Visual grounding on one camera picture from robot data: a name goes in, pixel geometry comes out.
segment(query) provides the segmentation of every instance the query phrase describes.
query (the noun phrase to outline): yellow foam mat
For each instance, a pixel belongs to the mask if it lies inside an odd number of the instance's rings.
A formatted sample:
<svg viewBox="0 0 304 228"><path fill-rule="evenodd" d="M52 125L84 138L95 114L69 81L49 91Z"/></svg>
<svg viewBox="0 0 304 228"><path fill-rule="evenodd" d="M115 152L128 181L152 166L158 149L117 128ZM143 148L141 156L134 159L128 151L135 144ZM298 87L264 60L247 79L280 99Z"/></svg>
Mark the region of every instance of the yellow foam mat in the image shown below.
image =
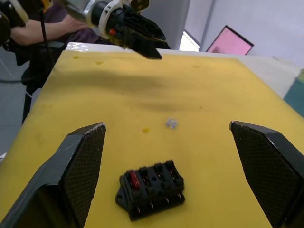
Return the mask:
<svg viewBox="0 0 304 228"><path fill-rule="evenodd" d="M178 121L175 130L168 118ZM270 228L231 120L278 130L304 151L303 118L235 59L65 51L0 166L0 220L68 133L105 122L86 228ZM185 203L131 222L115 204L119 176L169 159L185 179Z"/></svg>

